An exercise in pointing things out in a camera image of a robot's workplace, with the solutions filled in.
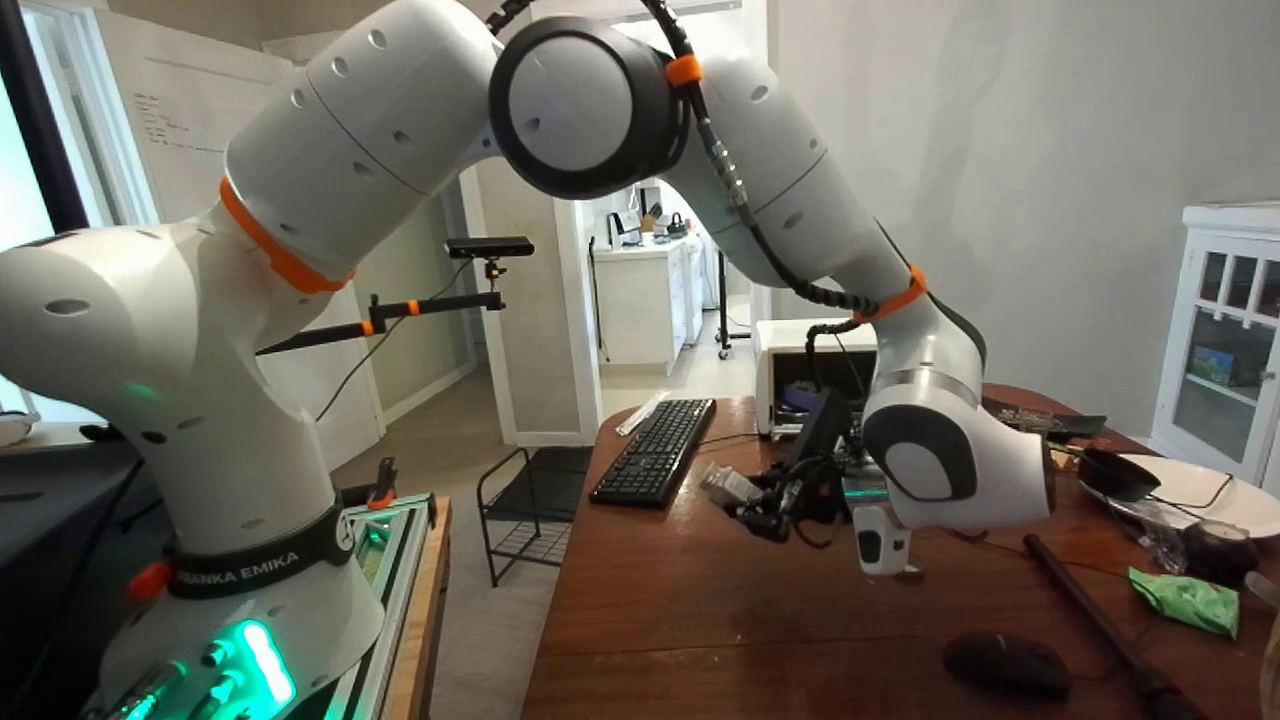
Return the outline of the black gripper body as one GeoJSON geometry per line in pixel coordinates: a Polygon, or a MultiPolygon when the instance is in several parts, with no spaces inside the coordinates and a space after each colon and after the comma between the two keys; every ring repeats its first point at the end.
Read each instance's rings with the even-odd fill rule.
{"type": "Polygon", "coordinates": [[[744,504],[744,525],[765,541],[805,541],[805,525],[837,526],[846,521],[832,454],[777,459],[754,474],[761,501],[744,504]]]}

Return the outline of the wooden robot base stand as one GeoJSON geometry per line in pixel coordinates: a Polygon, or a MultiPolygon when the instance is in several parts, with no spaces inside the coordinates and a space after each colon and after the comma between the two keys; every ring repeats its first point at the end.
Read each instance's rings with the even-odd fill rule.
{"type": "Polygon", "coordinates": [[[384,604],[384,628],[365,658],[326,688],[320,720],[426,720],[451,507],[420,491],[354,507],[351,521],[354,561],[384,604]]]}

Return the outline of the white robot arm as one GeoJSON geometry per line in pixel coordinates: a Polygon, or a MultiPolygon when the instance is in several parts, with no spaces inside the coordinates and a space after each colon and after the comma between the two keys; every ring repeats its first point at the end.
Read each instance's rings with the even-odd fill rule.
{"type": "Polygon", "coordinates": [[[873,329],[860,436],[899,525],[1047,515],[1047,449],[985,409],[978,335],[765,62],[706,55],[683,22],[636,39],[549,14],[500,35],[458,0],[384,0],[230,136],[204,211],[0,256],[0,372],[103,417],[177,532],[93,716],[286,720],[376,642],[384,604],[317,425],[259,365],[312,340],[366,253],[478,159],[561,198],[659,176],[744,275],[873,329]]]}

